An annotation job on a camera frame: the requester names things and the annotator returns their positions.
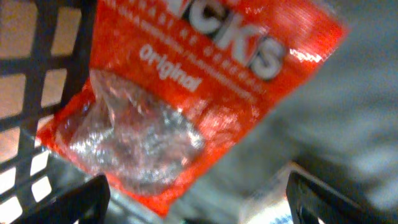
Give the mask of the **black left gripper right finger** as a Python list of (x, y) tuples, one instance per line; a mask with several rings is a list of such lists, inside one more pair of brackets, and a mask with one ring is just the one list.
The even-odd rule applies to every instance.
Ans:
[(296, 171), (290, 173), (285, 192), (294, 224), (390, 222)]

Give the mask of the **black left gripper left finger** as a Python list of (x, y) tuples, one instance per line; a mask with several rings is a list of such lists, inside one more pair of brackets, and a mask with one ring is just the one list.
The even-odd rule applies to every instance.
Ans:
[(108, 180), (101, 174), (28, 214), (22, 215), (15, 223), (104, 223), (109, 200)]

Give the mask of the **red snack bag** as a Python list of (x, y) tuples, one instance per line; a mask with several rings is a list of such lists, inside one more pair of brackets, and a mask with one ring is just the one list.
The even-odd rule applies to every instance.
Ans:
[(315, 1), (99, 1), (90, 77), (37, 136), (165, 217), (345, 32)]

